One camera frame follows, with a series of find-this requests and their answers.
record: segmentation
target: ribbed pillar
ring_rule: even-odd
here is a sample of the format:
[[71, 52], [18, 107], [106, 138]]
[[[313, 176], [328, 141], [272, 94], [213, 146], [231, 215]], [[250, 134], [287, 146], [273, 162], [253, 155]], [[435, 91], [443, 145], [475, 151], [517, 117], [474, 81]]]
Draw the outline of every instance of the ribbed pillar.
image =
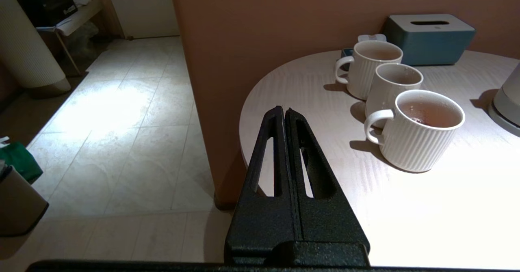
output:
[[16, 0], [0, 0], [0, 59], [34, 97], [70, 90], [63, 70]]

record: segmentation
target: wooden tabletop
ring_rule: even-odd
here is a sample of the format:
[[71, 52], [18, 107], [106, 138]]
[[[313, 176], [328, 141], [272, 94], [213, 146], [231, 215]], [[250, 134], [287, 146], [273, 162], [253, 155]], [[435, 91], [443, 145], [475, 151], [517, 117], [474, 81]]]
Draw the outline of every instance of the wooden tabletop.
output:
[[[456, 65], [417, 67], [421, 88], [460, 104], [466, 122], [432, 170], [412, 174], [365, 140], [364, 102], [334, 82], [339, 57], [302, 57], [258, 82], [240, 116], [246, 164], [265, 112], [293, 108], [309, 122], [362, 224], [373, 266], [520, 269], [520, 138], [486, 112], [518, 60], [466, 51]], [[272, 149], [268, 144], [260, 177], [271, 196]]]

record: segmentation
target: white door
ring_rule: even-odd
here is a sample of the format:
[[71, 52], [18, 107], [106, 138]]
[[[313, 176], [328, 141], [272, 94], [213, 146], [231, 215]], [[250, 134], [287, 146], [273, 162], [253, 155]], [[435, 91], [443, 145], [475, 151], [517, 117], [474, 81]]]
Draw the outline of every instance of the white door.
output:
[[112, 0], [126, 38], [179, 35], [171, 0]]

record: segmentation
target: mug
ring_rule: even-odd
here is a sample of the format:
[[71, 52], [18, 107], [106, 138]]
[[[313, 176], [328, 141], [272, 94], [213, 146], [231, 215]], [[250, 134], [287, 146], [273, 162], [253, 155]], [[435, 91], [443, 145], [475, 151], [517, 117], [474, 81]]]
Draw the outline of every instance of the mug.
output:
[[[364, 115], [394, 106], [395, 98], [403, 91], [419, 89], [424, 77], [414, 67], [399, 64], [385, 63], [375, 68], [372, 87], [366, 99]], [[377, 128], [383, 128], [386, 120], [379, 120], [373, 124]]]
[[[375, 68], [383, 63], [401, 63], [403, 51], [386, 41], [360, 41], [353, 50], [352, 56], [336, 61], [334, 75], [339, 83], [347, 85], [349, 93], [356, 98], [366, 100]], [[350, 63], [348, 79], [338, 76], [338, 69], [346, 63]]]
[[[381, 135], [370, 126], [388, 119]], [[391, 164], [410, 172], [430, 170], [466, 119], [453, 100], [431, 91], [400, 93], [392, 109], [376, 111], [364, 122], [366, 138], [376, 144]]]

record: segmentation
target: black mount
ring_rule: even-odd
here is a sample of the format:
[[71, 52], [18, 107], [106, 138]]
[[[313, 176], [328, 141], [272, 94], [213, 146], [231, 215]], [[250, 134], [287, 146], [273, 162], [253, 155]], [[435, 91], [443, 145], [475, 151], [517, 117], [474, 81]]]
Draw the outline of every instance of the black mount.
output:
[[[258, 194], [273, 137], [274, 196]], [[301, 156], [313, 198], [307, 196]], [[264, 115], [229, 227], [226, 264], [369, 266], [370, 244], [305, 118], [278, 106]]]

